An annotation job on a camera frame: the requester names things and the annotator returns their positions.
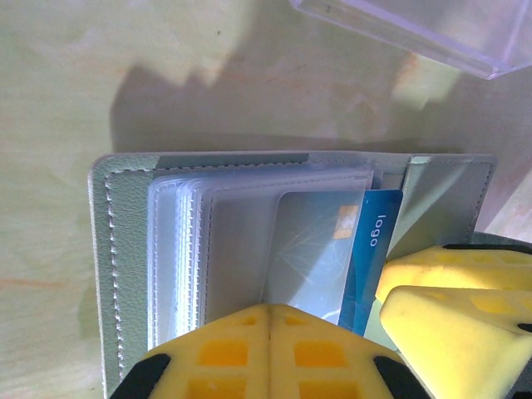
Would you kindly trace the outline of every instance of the gray leather wallet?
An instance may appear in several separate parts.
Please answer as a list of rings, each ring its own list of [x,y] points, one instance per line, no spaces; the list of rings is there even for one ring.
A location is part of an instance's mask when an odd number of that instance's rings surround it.
[[[434,244],[468,243],[495,169],[490,155],[270,151],[109,155],[89,175],[104,392],[109,396],[147,350],[146,223],[151,181],[180,170],[229,165],[365,161],[382,188],[404,198],[390,258]]]

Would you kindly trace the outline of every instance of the card holder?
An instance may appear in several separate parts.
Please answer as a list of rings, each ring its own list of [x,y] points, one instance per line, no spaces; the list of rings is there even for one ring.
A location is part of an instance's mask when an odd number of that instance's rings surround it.
[[[260,303],[278,201],[358,190],[354,165],[234,167],[153,181],[148,195],[148,346]]]
[[[89,199],[106,395],[148,348],[147,198],[151,182],[182,170],[307,162],[369,163],[383,171],[383,188],[403,188],[405,199],[392,238],[392,256],[433,244],[467,243],[495,168],[490,155],[356,151],[124,154],[98,160],[89,176]]]

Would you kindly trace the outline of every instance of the blue card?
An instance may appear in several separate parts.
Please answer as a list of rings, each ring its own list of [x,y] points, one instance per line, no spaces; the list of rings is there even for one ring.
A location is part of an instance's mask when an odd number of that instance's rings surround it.
[[[402,201],[400,190],[367,190],[347,272],[338,325],[361,336],[367,320]]]

